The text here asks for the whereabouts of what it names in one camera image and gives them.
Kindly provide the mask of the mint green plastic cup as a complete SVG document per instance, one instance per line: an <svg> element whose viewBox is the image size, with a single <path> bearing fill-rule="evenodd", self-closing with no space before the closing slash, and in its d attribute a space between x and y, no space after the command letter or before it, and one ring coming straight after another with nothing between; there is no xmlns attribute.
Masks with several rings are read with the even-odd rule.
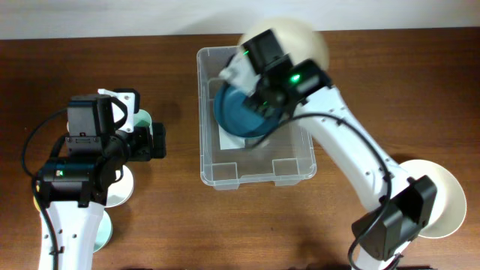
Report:
<svg viewBox="0 0 480 270"><path fill-rule="evenodd" d="M140 109L133 115L133 126L152 129L152 117L144 109Z"/></svg>

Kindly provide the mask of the dark blue bowl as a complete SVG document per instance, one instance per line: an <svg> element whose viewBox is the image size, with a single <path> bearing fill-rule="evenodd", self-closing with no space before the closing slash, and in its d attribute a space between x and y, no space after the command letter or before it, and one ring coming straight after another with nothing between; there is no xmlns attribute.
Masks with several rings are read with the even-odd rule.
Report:
<svg viewBox="0 0 480 270"><path fill-rule="evenodd" d="M247 98L236 87L223 83L214 97L214 117L229 134L243 138L262 137L276 128L281 120L279 109L270 111L267 118L243 105Z"/></svg>

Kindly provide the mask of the cream plate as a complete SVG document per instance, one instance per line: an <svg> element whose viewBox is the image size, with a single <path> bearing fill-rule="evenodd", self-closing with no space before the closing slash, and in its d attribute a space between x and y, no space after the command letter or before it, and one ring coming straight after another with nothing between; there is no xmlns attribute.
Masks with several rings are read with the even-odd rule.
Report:
<svg viewBox="0 0 480 270"><path fill-rule="evenodd" d="M272 30L282 50L288 53L294 65L312 59L324 71L329 69L329 48L323 35L311 24L299 19L274 17L256 23L239 39L238 45Z"/></svg>
<svg viewBox="0 0 480 270"><path fill-rule="evenodd" d="M445 167L429 160L408 160L400 167L414 179L428 176L437 188L430 220L419 236L441 239L457 232L467 214L467 199L459 181Z"/></svg>

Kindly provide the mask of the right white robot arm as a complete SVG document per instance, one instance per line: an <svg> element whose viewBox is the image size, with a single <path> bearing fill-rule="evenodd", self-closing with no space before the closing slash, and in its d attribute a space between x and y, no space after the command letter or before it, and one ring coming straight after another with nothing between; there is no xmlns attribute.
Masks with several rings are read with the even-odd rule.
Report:
<svg viewBox="0 0 480 270"><path fill-rule="evenodd" d="M253 64L256 108L275 108L306 129L353 186L366 215L352 224L352 269L396 269L403 250L430 223L438 188L401 168L348 109L327 73L308 59Z"/></svg>

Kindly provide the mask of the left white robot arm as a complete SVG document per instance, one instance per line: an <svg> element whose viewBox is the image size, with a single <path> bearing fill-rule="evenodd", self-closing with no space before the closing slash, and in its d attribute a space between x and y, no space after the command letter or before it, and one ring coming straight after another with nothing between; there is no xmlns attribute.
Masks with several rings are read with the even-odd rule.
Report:
<svg viewBox="0 0 480 270"><path fill-rule="evenodd" d="M42 227L39 269L92 267L94 252L113 234L106 210L134 192L127 162L164 158L165 135L163 124L138 121L104 133L71 127L61 137L32 181Z"/></svg>

